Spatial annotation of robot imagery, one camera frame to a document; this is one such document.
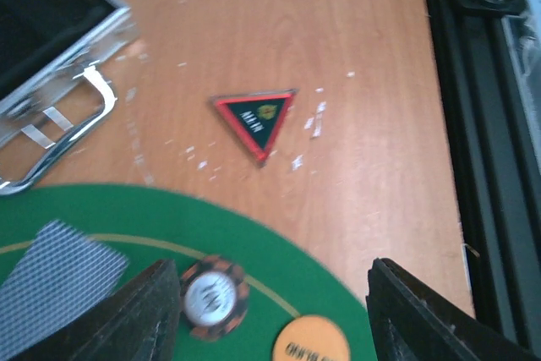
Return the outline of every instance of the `casino chip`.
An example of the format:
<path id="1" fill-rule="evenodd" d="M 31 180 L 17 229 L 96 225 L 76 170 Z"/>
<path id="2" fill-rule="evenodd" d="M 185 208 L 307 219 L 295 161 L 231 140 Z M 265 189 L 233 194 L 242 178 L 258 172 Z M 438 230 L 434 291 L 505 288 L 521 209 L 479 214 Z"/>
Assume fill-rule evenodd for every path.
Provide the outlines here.
<path id="1" fill-rule="evenodd" d="M 346 336 L 338 325 L 318 315 L 298 317 L 280 332 L 272 361 L 350 361 Z"/>
<path id="2" fill-rule="evenodd" d="M 229 334 L 248 311 L 249 285 L 244 270 L 220 255 L 208 255 L 180 277 L 183 316 L 192 335 L 215 341 Z"/>

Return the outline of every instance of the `case handle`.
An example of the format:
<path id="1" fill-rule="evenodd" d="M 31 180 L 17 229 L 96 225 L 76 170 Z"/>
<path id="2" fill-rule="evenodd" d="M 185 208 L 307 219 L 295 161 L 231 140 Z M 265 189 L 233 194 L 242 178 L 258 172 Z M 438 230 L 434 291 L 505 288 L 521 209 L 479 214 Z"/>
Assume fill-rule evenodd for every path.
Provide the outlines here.
<path id="1" fill-rule="evenodd" d="M 85 121 L 72 127 L 54 146 L 52 146 L 40 160 L 19 181 L 4 181 L 0 178 L 0 196 L 17 194 L 37 183 L 45 173 L 75 144 L 85 137 L 91 130 L 111 112 L 117 101 L 115 92 L 110 83 L 103 77 L 95 65 L 86 66 L 82 73 L 74 79 L 84 78 L 103 98 L 102 109 Z"/>

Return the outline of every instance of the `triangle marker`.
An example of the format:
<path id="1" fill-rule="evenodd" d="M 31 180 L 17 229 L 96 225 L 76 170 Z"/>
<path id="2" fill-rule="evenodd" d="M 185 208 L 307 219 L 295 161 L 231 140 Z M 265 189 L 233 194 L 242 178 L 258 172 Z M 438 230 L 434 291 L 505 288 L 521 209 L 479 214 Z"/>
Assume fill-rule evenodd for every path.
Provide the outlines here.
<path id="1" fill-rule="evenodd" d="M 297 89 L 290 89 L 215 96 L 211 102 L 256 161 L 263 166 L 297 92 Z"/>

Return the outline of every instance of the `wooden table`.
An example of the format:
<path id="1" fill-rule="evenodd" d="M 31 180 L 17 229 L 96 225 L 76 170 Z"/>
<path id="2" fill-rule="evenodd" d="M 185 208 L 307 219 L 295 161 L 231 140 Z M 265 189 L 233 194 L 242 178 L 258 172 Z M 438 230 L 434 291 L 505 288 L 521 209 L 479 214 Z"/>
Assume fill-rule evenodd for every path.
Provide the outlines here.
<path id="1" fill-rule="evenodd" d="M 424 0 L 127 1 L 142 37 L 106 66 L 118 106 L 41 184 L 199 196 L 291 239 L 362 300 L 387 256 L 473 312 Z M 294 108 L 258 169 L 208 99 L 290 87 Z"/>

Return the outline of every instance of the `silver chip center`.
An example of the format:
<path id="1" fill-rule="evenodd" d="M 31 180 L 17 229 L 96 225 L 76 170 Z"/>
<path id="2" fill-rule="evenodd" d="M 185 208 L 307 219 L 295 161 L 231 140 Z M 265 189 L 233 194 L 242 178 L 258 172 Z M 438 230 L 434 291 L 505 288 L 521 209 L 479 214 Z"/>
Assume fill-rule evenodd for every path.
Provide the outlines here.
<path id="1" fill-rule="evenodd" d="M 209 271 L 189 286 L 184 297 L 184 313 L 195 325 L 217 325 L 231 314 L 236 300 L 232 279 L 222 272 Z"/>

